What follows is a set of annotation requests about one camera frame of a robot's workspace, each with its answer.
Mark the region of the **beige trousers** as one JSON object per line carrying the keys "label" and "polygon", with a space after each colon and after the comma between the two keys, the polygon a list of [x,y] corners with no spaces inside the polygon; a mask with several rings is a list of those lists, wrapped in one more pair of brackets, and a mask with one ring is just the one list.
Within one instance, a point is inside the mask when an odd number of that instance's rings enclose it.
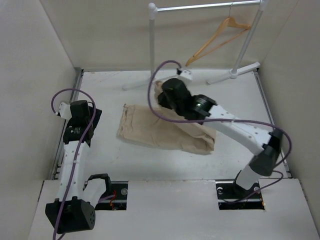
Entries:
{"label": "beige trousers", "polygon": [[160,119],[145,105],[125,104],[117,137],[141,146],[209,155],[215,150],[215,129],[197,123],[173,123]]}

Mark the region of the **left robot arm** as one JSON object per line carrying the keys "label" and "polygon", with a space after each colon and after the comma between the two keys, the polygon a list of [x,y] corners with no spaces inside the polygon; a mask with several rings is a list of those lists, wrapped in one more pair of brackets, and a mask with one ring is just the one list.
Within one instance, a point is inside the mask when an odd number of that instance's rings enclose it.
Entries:
{"label": "left robot arm", "polygon": [[68,121],[63,135],[64,156],[57,195],[45,206],[56,235],[92,230],[97,204],[112,195],[108,174],[85,177],[86,160],[101,114],[86,100],[62,102],[59,106],[58,116]]}

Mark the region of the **wooden clothes hanger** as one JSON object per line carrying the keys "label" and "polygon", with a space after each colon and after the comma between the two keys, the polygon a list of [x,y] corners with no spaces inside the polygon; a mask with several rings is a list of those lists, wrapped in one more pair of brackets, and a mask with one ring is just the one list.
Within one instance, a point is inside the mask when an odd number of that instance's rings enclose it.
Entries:
{"label": "wooden clothes hanger", "polygon": [[196,39],[192,41],[189,47],[189,49],[194,52],[185,62],[186,67],[212,54],[212,52],[222,48],[224,45],[229,44],[251,30],[252,24],[241,22],[238,17],[232,15],[232,8],[234,6],[235,2],[233,1],[229,6],[228,15],[221,20],[218,26],[214,23],[213,26],[209,26],[205,30],[195,32]]}

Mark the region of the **white clothes rack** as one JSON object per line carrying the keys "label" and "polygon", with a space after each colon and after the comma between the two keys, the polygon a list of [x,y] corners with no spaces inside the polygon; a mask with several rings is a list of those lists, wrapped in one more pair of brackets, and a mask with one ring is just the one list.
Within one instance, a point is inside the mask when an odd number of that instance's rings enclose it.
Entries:
{"label": "white clothes rack", "polygon": [[[209,9],[209,8],[229,8],[238,7],[238,6],[253,6],[258,5],[257,13],[254,17],[254,20],[251,25],[238,23],[234,17],[228,16],[216,29],[212,37],[192,56],[186,63],[186,66],[194,63],[200,58],[208,55],[209,53],[217,50],[218,48],[226,45],[235,38],[241,36],[244,33],[247,33],[247,37],[244,41],[244,44],[240,50],[240,53],[235,61],[233,68],[231,68],[225,74],[219,76],[216,79],[207,80],[206,83],[211,85],[219,83],[228,79],[236,79],[239,75],[248,73],[260,67],[259,62],[240,67],[240,63],[247,51],[247,48],[250,44],[250,41],[254,35],[254,32],[258,26],[258,23],[262,17],[263,12],[265,11],[269,1],[268,0],[242,0],[242,1],[229,1],[229,2],[218,2],[218,3],[208,3],[208,4],[197,4],[197,5],[184,5],[184,6],[174,6],[174,7],[161,7],[158,8],[155,3],[151,2],[148,4],[148,13],[149,13],[149,65],[150,65],[150,74],[153,74],[156,70],[155,68],[155,19],[158,13],[162,12],[172,12],[172,11],[182,11],[182,10],[193,10],[193,9]],[[205,49],[219,36],[221,35],[226,28],[235,28],[242,29],[243,31],[235,35],[234,37],[228,39],[227,41],[219,44],[213,49],[204,52]]]}

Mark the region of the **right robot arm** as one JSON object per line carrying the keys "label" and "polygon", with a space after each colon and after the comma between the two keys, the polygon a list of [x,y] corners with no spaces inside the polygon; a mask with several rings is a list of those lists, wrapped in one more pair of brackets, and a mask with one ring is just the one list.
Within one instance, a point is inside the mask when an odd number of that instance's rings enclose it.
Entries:
{"label": "right robot arm", "polygon": [[183,124],[198,124],[216,130],[246,147],[253,157],[236,175],[232,192],[245,198],[254,192],[260,178],[269,177],[277,165],[281,153],[283,131],[258,128],[256,121],[245,121],[227,112],[215,100],[203,94],[192,95],[185,83],[171,78],[160,83],[158,104],[176,116],[167,121]]}

